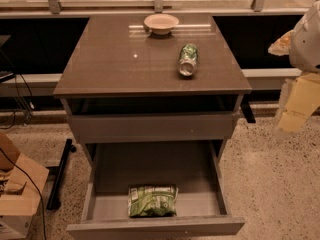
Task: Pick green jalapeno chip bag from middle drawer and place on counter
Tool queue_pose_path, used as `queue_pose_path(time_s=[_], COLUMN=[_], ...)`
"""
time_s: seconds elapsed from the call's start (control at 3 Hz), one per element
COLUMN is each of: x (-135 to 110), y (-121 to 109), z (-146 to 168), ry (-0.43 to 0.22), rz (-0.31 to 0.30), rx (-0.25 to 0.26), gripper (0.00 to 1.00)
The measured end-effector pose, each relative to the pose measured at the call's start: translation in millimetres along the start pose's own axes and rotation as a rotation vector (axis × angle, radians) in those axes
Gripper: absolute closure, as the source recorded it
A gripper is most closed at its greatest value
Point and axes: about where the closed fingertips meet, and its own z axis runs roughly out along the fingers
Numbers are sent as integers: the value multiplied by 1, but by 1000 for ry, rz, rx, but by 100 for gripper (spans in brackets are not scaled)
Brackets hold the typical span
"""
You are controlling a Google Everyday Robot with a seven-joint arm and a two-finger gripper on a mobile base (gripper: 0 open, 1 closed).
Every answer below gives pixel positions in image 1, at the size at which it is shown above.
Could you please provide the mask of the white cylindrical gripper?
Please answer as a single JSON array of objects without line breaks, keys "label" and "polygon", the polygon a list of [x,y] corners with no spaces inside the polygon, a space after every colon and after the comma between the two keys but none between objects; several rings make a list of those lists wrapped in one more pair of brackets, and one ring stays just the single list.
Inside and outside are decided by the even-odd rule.
[{"label": "white cylindrical gripper", "polygon": [[293,81],[287,81],[288,98],[285,111],[275,116],[275,135],[289,138],[305,124],[307,118],[320,107],[320,75],[303,73]]}]

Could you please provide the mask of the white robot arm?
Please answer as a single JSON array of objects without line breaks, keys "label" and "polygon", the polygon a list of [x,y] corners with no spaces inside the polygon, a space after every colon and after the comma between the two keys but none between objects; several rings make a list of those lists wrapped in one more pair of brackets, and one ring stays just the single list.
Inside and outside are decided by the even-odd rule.
[{"label": "white robot arm", "polygon": [[295,27],[270,45],[268,52],[289,56],[290,64],[301,74],[282,85],[273,133],[288,138],[297,133],[320,107],[320,0]]}]

